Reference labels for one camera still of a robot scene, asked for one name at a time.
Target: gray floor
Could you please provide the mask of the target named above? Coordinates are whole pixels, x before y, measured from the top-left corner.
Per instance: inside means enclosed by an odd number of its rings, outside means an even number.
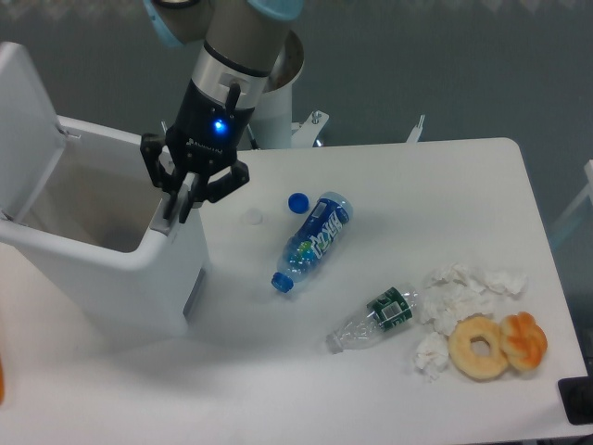
[[[0,2],[0,41],[28,46],[59,114],[139,134],[173,121],[199,44],[163,47],[140,1],[31,3]],[[592,23],[587,0],[309,0],[295,119],[329,113],[328,145],[403,142],[423,113],[423,140],[514,139],[548,227],[593,159]],[[555,260],[593,327],[593,218]]]

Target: blue led light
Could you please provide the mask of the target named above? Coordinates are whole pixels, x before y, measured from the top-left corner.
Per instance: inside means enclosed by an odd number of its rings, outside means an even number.
[[[214,121],[214,133],[218,136],[223,136],[227,134],[229,128],[227,124],[222,119],[217,119]]]

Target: green bottle label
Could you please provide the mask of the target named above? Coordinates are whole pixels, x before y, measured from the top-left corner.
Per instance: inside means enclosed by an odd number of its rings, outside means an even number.
[[[411,318],[411,308],[394,287],[367,304],[374,311],[374,318],[381,329],[388,331]]]

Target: blue bottle label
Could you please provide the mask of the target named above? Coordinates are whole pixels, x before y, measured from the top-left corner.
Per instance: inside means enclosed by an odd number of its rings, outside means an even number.
[[[348,222],[346,211],[331,199],[321,198],[303,226],[296,233],[302,258],[320,260]]]
[[[332,242],[335,240],[337,234],[340,233],[342,227],[343,225],[334,210],[327,221],[323,223],[321,231],[318,234],[309,237],[311,250],[319,260],[332,245]]]

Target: blue bottle cap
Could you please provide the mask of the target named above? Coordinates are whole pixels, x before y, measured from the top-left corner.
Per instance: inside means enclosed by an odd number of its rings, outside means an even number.
[[[279,291],[287,293],[293,288],[295,283],[293,283],[293,280],[290,277],[284,275],[283,273],[277,272],[271,279],[271,285],[276,287],[276,289]]]
[[[293,193],[288,198],[288,208],[294,213],[305,213],[309,210],[309,198],[304,193]]]

